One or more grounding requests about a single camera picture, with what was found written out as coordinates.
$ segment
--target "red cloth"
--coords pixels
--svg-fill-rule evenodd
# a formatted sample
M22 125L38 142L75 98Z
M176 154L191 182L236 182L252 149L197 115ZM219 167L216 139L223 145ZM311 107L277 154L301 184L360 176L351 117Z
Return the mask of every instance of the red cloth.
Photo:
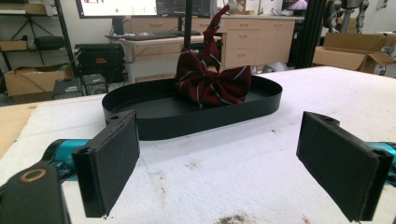
M175 88L198 105L235 105L245 101L250 88L250 66L219 72L219 52L213 35L219 29L220 17L230 7L218 12L204 31L204 56L200 60L195 53L183 48L177 62ZM217 72L207 70L213 63Z

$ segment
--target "black tray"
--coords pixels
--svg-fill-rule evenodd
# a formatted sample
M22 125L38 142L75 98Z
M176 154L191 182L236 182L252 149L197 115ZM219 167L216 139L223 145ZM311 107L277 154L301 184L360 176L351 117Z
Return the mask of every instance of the black tray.
M240 105L203 106L188 101L174 89L173 78L127 85L102 101L106 119L135 110L140 140L162 140L197 133L269 115L279 108L282 87L253 76L247 99Z

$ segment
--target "table surface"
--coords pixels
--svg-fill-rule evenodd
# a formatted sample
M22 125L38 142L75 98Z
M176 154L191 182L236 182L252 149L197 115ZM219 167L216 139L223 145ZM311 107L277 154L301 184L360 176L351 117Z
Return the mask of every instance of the table surface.
M0 158L7 152L8 148L18 139L22 128L26 125L32 111L40 103L25 105L11 105L0 107Z
M284 88L274 114L141 141L134 173L106 220L85 218L78 183L64 182L72 222L303 224L307 218L311 223L349 223L296 156L303 112L338 119L363 141L394 142L396 79L331 67L261 76ZM39 161L52 141L90 139L103 130L102 98L39 104L0 160L0 185ZM395 198L396 188L386 185L370 223L392 223Z

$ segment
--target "computer monitor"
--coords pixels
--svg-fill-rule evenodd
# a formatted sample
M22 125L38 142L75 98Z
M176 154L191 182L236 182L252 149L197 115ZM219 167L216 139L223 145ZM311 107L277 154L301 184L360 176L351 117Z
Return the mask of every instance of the computer monitor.
M192 16L212 18L217 12L217 0L192 1ZM157 14L160 17L184 17L186 0L157 0Z
M308 7L308 0L283 0L282 10L292 11L294 16L303 16Z
M112 19L114 34L123 35L123 17L156 17L156 0L76 0L81 19Z

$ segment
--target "black equipment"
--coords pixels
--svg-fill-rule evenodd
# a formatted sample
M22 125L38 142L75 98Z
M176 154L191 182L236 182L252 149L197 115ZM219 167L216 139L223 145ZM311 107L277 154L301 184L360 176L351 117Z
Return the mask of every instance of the black equipment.
M395 144L372 147L339 124L304 112L297 156L349 221L370 221L386 180L396 184Z
M101 74L106 83L123 82L124 52L121 44L78 44L78 74Z
M144 40L167 39L167 38L176 38L176 37L178 37L178 35L157 34L157 35L125 35L123 38L131 41L144 41Z
M156 31L154 32L155 35L177 35L177 36L184 36L184 31L174 30L174 31ZM191 35L202 35L199 31L191 31Z
M84 85L86 95L96 95L108 92L105 79L100 74L83 76L82 83Z
M86 217L108 216L140 150L134 111L119 113L106 124L91 140L54 141L41 161L1 186L0 223L70 223L61 183L75 174Z
M211 18L217 12L217 1L195 0L191 5L191 15L198 18ZM157 14L160 17L184 17L186 1L157 0Z
M52 92L52 99L66 99L82 96L81 82L79 78L58 79Z
M38 49L60 49L64 47L64 38L61 36L40 36L35 38Z

